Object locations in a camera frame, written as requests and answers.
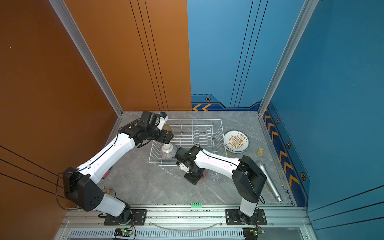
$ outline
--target white wire dish rack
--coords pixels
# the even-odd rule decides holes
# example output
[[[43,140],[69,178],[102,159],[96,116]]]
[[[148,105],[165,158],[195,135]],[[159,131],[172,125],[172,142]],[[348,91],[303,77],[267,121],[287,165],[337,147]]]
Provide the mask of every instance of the white wire dish rack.
[[[227,150],[223,143],[224,132],[221,119],[169,119],[166,123],[171,126],[173,139],[170,141],[177,149],[189,150],[195,144],[209,152],[226,157]],[[163,143],[152,141],[149,163],[159,166],[177,166],[176,159],[162,158],[160,155]]]

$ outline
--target metal cylinder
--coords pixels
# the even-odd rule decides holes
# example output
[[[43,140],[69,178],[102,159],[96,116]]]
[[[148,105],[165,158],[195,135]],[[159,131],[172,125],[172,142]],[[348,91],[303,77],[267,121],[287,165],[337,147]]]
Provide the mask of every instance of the metal cylinder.
[[[280,196],[279,191],[277,190],[275,184],[273,183],[271,177],[269,176],[269,174],[265,168],[265,165],[264,164],[258,164],[258,166],[263,171],[263,173],[266,175],[266,182],[267,182],[269,189],[271,190],[272,194],[274,195],[274,197],[277,199],[278,202],[283,201],[281,196]]]

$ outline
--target white plate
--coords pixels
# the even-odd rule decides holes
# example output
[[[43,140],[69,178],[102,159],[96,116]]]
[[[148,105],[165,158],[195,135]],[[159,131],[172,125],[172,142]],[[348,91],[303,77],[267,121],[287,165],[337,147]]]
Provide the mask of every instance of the white plate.
[[[249,147],[249,139],[243,132],[232,130],[224,135],[224,145],[230,152],[241,153]]]

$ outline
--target blue wall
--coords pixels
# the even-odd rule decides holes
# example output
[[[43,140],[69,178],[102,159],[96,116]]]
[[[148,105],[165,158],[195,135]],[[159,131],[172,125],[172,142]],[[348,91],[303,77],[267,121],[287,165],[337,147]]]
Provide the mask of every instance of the blue wall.
[[[342,233],[366,226],[376,231],[369,239],[383,238],[383,220],[370,219],[384,217],[384,187],[363,193],[384,184],[383,9],[383,1],[319,1],[272,99],[310,178],[320,240],[358,239]]]
[[[214,96],[225,107],[260,101],[303,3],[188,0],[192,95]]]

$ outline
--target orange wall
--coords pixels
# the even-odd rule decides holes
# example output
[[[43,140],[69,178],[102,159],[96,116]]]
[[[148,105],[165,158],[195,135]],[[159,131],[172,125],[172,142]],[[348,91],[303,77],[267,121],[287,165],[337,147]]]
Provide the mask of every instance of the orange wall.
[[[102,149],[117,116],[49,1],[1,1],[0,22],[0,146],[47,169],[0,148],[1,239],[51,239],[55,174]]]
[[[123,110],[190,110],[186,0],[65,3]]]

